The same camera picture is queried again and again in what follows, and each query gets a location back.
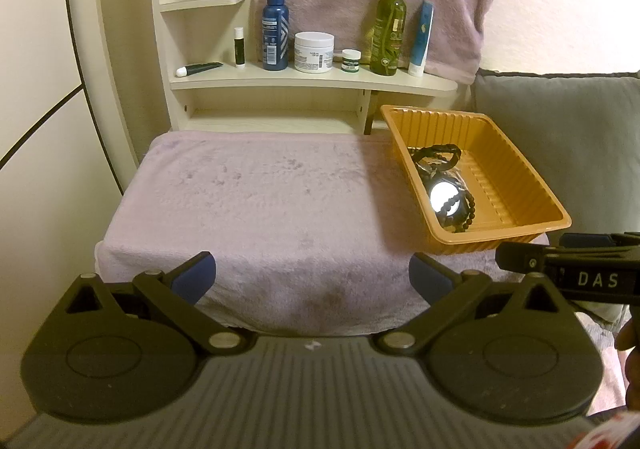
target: green spray bottle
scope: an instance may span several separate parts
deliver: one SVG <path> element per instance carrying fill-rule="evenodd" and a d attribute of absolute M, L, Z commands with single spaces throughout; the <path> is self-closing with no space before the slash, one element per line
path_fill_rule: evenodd
<path fill-rule="evenodd" d="M 404 0 L 380 0 L 378 2 L 369 66 L 373 73 L 385 76 L 396 74 L 405 17 Z"/>

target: jar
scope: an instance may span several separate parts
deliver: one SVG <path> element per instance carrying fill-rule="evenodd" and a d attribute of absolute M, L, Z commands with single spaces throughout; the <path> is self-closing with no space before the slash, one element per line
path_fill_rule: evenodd
<path fill-rule="evenodd" d="M 334 36 L 324 32 L 299 32 L 295 42 L 296 69 L 305 74 L 324 74 L 334 60 Z"/>
<path fill-rule="evenodd" d="M 358 50 L 342 50 L 342 70 L 353 74 L 359 71 L 361 56 Z"/>

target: wooden shelf unit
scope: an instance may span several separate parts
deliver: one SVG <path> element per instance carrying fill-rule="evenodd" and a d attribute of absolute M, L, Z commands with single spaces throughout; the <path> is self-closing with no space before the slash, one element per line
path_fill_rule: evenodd
<path fill-rule="evenodd" d="M 292 66 L 267 72 L 258 62 L 259 35 L 253 0 L 152 0 L 164 95 L 172 129 L 272 130 L 363 133 L 372 118 L 371 95 L 378 91 L 452 97 L 457 85 L 430 75 L 400 70 L 393 77 L 362 67 L 303 74 Z M 234 30 L 244 27 L 244 70 L 234 66 Z M 221 61 L 225 66 L 175 77 L 185 64 Z"/>

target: gray ribbed surface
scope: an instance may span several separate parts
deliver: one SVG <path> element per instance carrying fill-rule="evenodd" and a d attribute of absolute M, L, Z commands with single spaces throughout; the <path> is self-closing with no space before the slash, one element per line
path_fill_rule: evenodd
<path fill-rule="evenodd" d="M 39 415 L 9 447 L 564 449 L 592 427 L 498 426 L 443 400 L 411 359 L 364 337 L 318 341 L 310 350 L 311 339 L 261 337 L 248 353 L 211 359 L 184 396 L 145 418 L 96 426 Z"/>

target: towel-covered table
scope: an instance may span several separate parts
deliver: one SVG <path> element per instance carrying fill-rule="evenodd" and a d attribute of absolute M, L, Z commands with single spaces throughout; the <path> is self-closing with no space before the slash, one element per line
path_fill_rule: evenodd
<path fill-rule="evenodd" d="M 198 307 L 211 317 L 270 333 L 366 334 L 427 307 L 407 275 L 425 231 L 386 134 L 169 132 L 140 165 L 96 265 L 105 281 L 130 281 L 209 251 L 216 283 Z M 436 259 L 519 277 L 494 255 Z"/>

